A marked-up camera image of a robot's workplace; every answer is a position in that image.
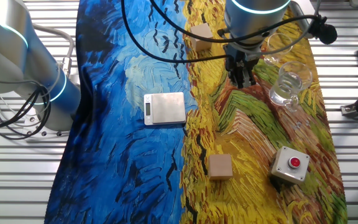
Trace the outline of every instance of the blue fabric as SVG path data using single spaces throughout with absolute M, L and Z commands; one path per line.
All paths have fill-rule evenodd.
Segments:
M 185 26 L 183 1 L 159 3 Z M 126 2 L 137 40 L 165 58 L 186 58 L 181 33 L 148 1 Z M 143 95 L 182 91 L 197 108 L 184 64 L 146 57 L 129 38 L 120 0 L 82 0 L 77 21 L 81 103 L 53 183 L 45 223 L 178 223 L 182 125 L 145 126 Z

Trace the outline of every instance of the small wooden cube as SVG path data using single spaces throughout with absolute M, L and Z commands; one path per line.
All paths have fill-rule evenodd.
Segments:
M 233 176 L 230 154 L 210 155 L 208 158 L 210 180 L 228 180 Z
M 204 24 L 201 24 L 198 26 L 193 26 L 192 28 L 190 28 L 190 32 L 192 34 L 196 34 L 198 36 L 202 36 L 205 38 L 213 38 L 211 29 L 209 28 L 208 23 L 204 23 Z M 196 52 L 199 52 L 201 50 L 210 49 L 212 47 L 211 42 L 199 40 L 199 39 L 192 38 L 192 37 L 190 37 L 190 39 L 191 39 L 191 44 L 193 45 L 193 50 L 195 50 Z

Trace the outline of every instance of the clear glass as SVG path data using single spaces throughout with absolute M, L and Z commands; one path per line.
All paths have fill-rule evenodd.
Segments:
M 278 50 L 278 49 L 281 49 L 283 47 L 290 45 L 291 43 L 292 43 L 292 40 L 287 35 L 275 33 L 268 38 L 267 45 L 266 45 L 266 51 L 269 52 L 269 51 L 273 51 L 273 50 Z M 292 50 L 292 47 L 290 47 L 287 50 L 281 51 L 279 53 L 265 55 L 264 61 L 267 65 L 270 65 L 270 66 L 277 65 L 280 63 L 280 61 L 284 57 L 284 55 L 289 53 L 291 50 Z
M 278 78 L 269 92 L 273 103 L 292 112 L 298 108 L 298 93 L 313 81 L 310 69 L 300 62 L 287 62 L 278 71 Z

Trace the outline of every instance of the white cable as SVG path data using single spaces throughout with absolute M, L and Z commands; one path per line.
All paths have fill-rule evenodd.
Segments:
M 49 107 L 49 104 L 50 104 L 50 92 L 56 87 L 56 85 L 57 85 L 57 83 L 58 83 L 58 81 L 59 81 L 59 78 L 60 78 L 60 74 L 61 74 L 59 63 L 56 63 L 56 65 L 57 65 L 57 67 L 58 67 L 57 78 L 56 78 L 55 82 L 53 83 L 53 85 L 50 87 L 49 90 L 48 90 L 48 88 L 46 88 L 46 87 L 43 86 L 42 84 L 38 83 L 37 81 L 34 81 L 34 82 L 36 82 L 38 85 L 43 86 L 43 87 L 45 87 L 45 88 L 48 90 L 48 92 L 46 92 L 46 94 L 44 94 L 44 95 L 41 96 L 41 97 L 45 97 L 45 96 L 49 95 L 49 100 L 48 100 L 47 106 L 46 106 L 42 111 L 40 111 L 40 112 L 38 112 L 38 113 L 36 113 L 36 114 L 26 114 L 26 116 L 38 116 L 38 115 L 42 114 L 43 112 L 45 112 L 45 111 L 47 110 L 47 108 Z M 18 83 L 18 84 L 20 84 L 20 83 L 27 83 L 27 82 L 28 82 L 28 81 L 23 81 L 23 82 L 9 82 L 9 83 L 12 83 L 12 84 Z M 4 98 L 3 98 L 1 95 L 0 95 L 0 98 L 1 98 L 2 101 L 5 103 L 5 105 L 6 105 L 12 112 L 15 113 L 15 111 L 8 105 L 8 103 L 6 103 L 6 101 L 4 100 Z
M 59 36 L 62 36 L 64 39 L 68 40 L 68 43 L 70 44 L 68 46 L 68 52 L 67 52 L 67 56 L 68 58 L 71 58 L 71 56 L 73 55 L 73 50 L 74 50 L 74 40 L 73 38 L 68 35 L 67 33 L 54 29 L 54 28 L 49 28 L 49 27 L 44 27 L 44 26 L 40 26 L 37 24 L 32 24 L 32 26 L 34 27 L 34 29 L 40 30 L 40 31 L 44 31 L 44 32 L 48 32 L 51 34 L 56 34 Z
M 5 103 L 5 105 L 8 107 L 8 109 L 10 109 L 12 112 L 16 113 L 16 111 L 14 111 L 6 102 L 5 100 L 0 96 L 0 98 L 2 99 L 2 101 Z M 0 114 L 3 118 L 5 118 L 7 121 L 9 120 L 9 118 L 6 116 L 5 112 L 2 111 L 1 107 L 0 107 Z M 37 123 L 35 124 L 30 124 L 30 125 L 24 125 L 24 124 L 17 124 L 17 123 L 13 123 L 14 125 L 16 126 L 19 126 L 19 127 L 23 127 L 23 128 L 28 128 L 28 127 L 33 127 L 37 124 L 41 123 L 41 121 L 38 121 Z

